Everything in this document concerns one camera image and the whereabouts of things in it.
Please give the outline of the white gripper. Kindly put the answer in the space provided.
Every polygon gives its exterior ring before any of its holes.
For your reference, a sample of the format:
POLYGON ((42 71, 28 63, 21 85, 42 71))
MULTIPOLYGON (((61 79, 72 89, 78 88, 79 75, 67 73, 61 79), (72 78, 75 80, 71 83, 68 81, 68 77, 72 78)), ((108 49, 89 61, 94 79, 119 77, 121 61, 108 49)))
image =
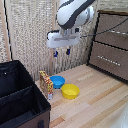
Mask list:
MULTIPOLYGON (((58 51, 56 48, 72 46, 79 43, 80 33, 75 31, 74 29, 67 30, 52 30, 47 33, 47 46, 53 49, 53 56, 58 56, 58 51)), ((68 48, 66 51, 66 55, 70 55, 71 48, 68 48)))

